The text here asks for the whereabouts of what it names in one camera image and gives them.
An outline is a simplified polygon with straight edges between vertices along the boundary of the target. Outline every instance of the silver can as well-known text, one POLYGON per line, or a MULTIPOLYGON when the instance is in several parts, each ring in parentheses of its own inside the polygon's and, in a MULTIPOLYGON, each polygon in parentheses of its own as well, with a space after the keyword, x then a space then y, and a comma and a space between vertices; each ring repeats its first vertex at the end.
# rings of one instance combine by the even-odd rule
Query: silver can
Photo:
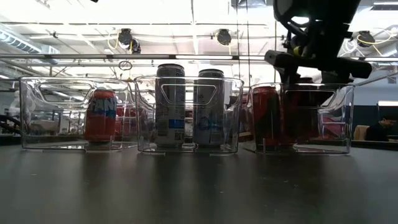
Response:
POLYGON ((184 68, 163 64, 157 68, 155 84, 155 125, 158 147, 180 147, 185 133, 184 68))
POLYGON ((199 72, 193 88, 193 142, 199 147, 223 144, 224 73, 217 69, 199 72))

